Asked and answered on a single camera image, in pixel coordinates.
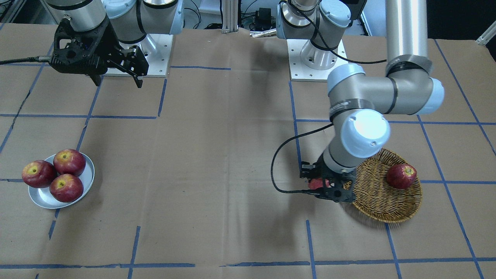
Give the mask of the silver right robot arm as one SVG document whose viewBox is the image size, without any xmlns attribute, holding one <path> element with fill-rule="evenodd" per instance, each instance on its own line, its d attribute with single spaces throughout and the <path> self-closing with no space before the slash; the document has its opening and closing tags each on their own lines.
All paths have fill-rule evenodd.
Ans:
<svg viewBox="0 0 496 279">
<path fill-rule="evenodd" d="M 46 0 L 58 23 L 49 65 L 62 74 L 166 77 L 174 35 L 184 25 L 182 0 Z"/>
</svg>

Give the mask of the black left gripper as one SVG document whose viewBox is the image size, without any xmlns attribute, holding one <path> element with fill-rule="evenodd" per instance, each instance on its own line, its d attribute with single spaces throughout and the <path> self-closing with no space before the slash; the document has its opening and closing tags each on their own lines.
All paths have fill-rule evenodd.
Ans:
<svg viewBox="0 0 496 279">
<path fill-rule="evenodd" d="M 319 189 L 307 188 L 303 189 L 301 191 L 302 193 L 334 202 L 352 203 L 356 201 L 356 194 L 354 193 L 356 170 L 351 172 L 335 172 L 327 167 L 323 156 L 319 157 L 315 163 L 302 161 L 300 163 L 300 178 L 308 180 L 314 178 L 328 179 L 331 186 L 330 188 Z"/>
</svg>

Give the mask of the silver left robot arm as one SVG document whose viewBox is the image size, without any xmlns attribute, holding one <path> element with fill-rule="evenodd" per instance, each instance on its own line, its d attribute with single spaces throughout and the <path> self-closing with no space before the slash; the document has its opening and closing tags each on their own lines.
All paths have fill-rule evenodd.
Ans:
<svg viewBox="0 0 496 279">
<path fill-rule="evenodd" d="M 430 114 L 444 101 L 442 83 L 431 77 L 427 47 L 426 0 L 386 0 L 387 59 L 358 62 L 337 53 L 352 13 L 340 0 L 280 0 L 276 20 L 280 39 L 308 39 L 316 50 L 331 52 L 349 63 L 327 76 L 330 124 L 283 142 L 275 152 L 270 174 L 281 193 L 308 194 L 334 202 L 354 202 L 356 168 L 389 140 L 384 115 Z M 386 77 L 366 76 L 358 64 L 386 62 Z M 281 148 L 296 138 L 334 127 L 335 136 L 317 162 L 300 164 L 300 178 L 322 178 L 317 189 L 283 190 L 275 184 L 273 167 Z"/>
</svg>

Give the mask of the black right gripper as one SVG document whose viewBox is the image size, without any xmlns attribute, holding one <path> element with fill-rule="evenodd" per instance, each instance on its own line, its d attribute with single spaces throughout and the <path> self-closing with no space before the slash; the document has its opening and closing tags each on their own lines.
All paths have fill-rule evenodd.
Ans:
<svg viewBox="0 0 496 279">
<path fill-rule="evenodd" d="M 89 31 L 76 31 L 63 18 L 55 31 L 54 44 L 50 66 L 62 74 L 88 75 L 101 86 L 102 75 L 115 68 L 134 77 L 138 88 L 143 86 L 149 68 L 143 51 L 136 45 L 124 49 L 107 16 Z"/>
</svg>

